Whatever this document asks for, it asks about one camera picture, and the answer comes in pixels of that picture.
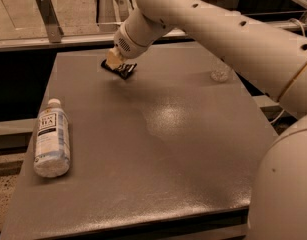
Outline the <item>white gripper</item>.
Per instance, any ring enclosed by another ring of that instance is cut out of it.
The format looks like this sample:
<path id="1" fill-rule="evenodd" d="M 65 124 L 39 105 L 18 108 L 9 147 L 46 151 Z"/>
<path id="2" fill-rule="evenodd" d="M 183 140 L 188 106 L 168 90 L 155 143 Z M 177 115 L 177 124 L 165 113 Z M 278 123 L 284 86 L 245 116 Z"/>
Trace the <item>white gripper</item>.
<path id="1" fill-rule="evenodd" d="M 136 8 L 115 33 L 114 47 L 107 52 L 106 64 L 111 69 L 118 68 L 126 59 L 139 57 L 171 30 L 171 26 L 148 19 Z"/>

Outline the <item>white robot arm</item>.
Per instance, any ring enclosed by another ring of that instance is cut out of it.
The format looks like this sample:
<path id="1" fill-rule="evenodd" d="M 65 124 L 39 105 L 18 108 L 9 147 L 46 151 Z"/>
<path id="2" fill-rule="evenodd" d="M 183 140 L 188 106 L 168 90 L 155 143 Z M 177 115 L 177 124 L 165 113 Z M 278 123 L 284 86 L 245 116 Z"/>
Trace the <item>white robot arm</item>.
<path id="1" fill-rule="evenodd" d="M 178 28 L 296 118 L 259 165 L 246 240 L 307 240 L 307 37 L 202 0 L 136 4 L 114 36 L 111 68 Z"/>

